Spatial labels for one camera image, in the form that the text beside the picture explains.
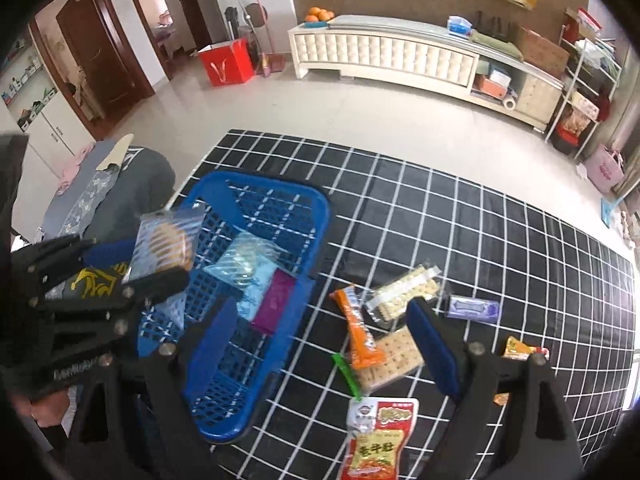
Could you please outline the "person left hand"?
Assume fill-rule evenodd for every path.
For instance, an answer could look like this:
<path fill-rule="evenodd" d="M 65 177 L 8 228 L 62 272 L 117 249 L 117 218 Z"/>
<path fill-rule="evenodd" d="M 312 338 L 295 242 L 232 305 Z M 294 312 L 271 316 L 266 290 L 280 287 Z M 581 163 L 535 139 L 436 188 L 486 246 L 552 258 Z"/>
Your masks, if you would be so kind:
<path fill-rule="evenodd" d="M 27 409 L 30 416 L 40 428 L 60 426 L 70 409 L 70 395 L 68 390 L 60 390 L 32 402 Z"/>

